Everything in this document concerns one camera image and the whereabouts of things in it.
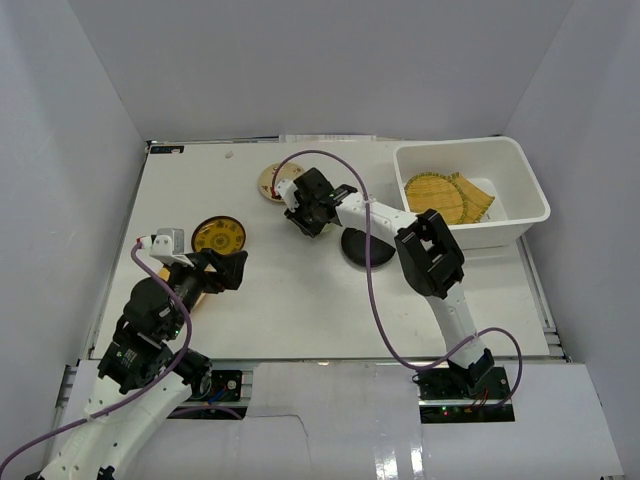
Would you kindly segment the green square panda plate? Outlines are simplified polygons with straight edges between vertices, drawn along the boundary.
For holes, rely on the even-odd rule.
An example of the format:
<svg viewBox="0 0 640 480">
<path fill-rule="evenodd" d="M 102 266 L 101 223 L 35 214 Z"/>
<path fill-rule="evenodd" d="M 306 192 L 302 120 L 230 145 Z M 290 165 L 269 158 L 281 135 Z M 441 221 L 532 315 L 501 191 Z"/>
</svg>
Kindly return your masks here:
<svg viewBox="0 0 640 480">
<path fill-rule="evenodd" d="M 328 223 L 326 224 L 323 229 L 321 230 L 321 234 L 328 234 L 329 232 L 331 232 L 334 229 L 335 225 L 333 223 Z"/>
</svg>

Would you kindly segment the round bamboo plate green rim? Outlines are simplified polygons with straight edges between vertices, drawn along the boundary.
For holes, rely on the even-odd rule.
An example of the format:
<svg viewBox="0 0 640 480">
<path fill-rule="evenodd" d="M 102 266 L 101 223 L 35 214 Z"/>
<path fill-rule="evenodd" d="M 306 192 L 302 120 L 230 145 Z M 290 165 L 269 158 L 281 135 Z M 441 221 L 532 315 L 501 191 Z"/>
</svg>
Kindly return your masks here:
<svg viewBox="0 0 640 480">
<path fill-rule="evenodd" d="M 404 187 L 411 212 L 437 211 L 449 225 L 460 224 L 467 212 L 461 190 L 447 176 L 425 172 L 408 180 Z"/>
</svg>

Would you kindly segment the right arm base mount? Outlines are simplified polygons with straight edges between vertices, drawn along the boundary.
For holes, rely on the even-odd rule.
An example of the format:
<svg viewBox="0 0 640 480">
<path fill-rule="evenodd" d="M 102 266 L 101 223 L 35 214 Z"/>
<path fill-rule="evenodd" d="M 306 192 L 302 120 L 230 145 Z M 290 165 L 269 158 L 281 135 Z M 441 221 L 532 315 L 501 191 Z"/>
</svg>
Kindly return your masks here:
<svg viewBox="0 0 640 480">
<path fill-rule="evenodd" d="M 455 377 L 448 368 L 416 373 L 412 381 L 418 388 L 422 425 L 515 421 L 510 400 L 496 407 L 496 404 L 510 392 L 510 384 L 503 367 L 493 367 L 473 388 Z"/>
</svg>

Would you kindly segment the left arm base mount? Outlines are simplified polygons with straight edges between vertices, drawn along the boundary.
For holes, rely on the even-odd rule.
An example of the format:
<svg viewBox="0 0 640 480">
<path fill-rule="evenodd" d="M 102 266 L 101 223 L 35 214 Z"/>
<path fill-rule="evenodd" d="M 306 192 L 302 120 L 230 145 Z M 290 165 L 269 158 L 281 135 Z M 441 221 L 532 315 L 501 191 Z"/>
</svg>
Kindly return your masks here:
<svg viewBox="0 0 640 480">
<path fill-rule="evenodd" d="M 191 396 L 168 418 L 242 420 L 248 405 L 242 398 L 243 380 L 242 370 L 211 370 L 188 384 Z"/>
</svg>

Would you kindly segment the rectangular bamboo tray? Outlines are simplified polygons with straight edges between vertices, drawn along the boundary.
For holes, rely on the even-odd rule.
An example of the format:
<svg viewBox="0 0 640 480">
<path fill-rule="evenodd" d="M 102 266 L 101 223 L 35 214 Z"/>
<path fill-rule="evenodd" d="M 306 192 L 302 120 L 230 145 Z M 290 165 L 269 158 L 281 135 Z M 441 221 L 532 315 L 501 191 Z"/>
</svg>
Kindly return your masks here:
<svg viewBox="0 0 640 480">
<path fill-rule="evenodd" d="M 461 191 L 465 204 L 460 223 L 479 223 L 494 203 L 495 197 L 484 192 L 459 172 L 451 174 L 450 180 Z"/>
</svg>

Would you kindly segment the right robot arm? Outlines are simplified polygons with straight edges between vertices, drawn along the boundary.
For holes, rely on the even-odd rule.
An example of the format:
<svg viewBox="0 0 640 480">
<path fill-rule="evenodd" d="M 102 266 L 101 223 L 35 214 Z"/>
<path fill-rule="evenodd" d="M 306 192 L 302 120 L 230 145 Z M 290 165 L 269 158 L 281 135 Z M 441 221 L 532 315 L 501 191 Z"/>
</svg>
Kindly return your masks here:
<svg viewBox="0 0 640 480">
<path fill-rule="evenodd" d="M 286 218 L 309 237 L 334 224 L 393 247 L 404 279 L 435 315 L 453 390 L 472 399 L 486 389 L 493 355 L 479 337 L 466 302 L 464 255 L 438 212 L 409 213 L 370 199 L 352 186 L 333 187 L 316 168 L 294 180 L 279 181 L 275 192 L 287 207 Z"/>
</svg>

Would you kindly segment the yellow square panda plate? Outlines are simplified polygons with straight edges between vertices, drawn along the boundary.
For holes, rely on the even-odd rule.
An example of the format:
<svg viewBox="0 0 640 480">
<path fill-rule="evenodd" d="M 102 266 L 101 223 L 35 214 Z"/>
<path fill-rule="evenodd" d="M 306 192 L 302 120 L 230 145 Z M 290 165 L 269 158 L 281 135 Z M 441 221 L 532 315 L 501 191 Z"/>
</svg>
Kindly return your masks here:
<svg viewBox="0 0 640 480">
<path fill-rule="evenodd" d="M 158 271 L 158 275 L 189 312 L 198 306 L 205 295 L 220 292 L 221 283 L 215 270 L 198 270 L 174 264 L 163 266 Z"/>
</svg>

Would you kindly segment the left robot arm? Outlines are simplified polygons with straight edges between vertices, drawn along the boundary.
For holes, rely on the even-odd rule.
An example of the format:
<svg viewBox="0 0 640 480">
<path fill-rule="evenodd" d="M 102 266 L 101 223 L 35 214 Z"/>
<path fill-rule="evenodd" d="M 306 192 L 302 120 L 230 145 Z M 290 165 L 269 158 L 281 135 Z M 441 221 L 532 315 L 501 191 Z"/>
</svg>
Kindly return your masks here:
<svg viewBox="0 0 640 480">
<path fill-rule="evenodd" d="M 120 479 L 133 457 L 184 402 L 213 406 L 225 386 L 209 357 L 187 343 L 172 350 L 180 333 L 193 334 L 190 314 L 201 298 L 237 290 L 247 252 L 221 255 L 204 249 L 155 256 L 168 272 L 150 273 L 131 290 L 81 421 L 34 479 Z"/>
</svg>

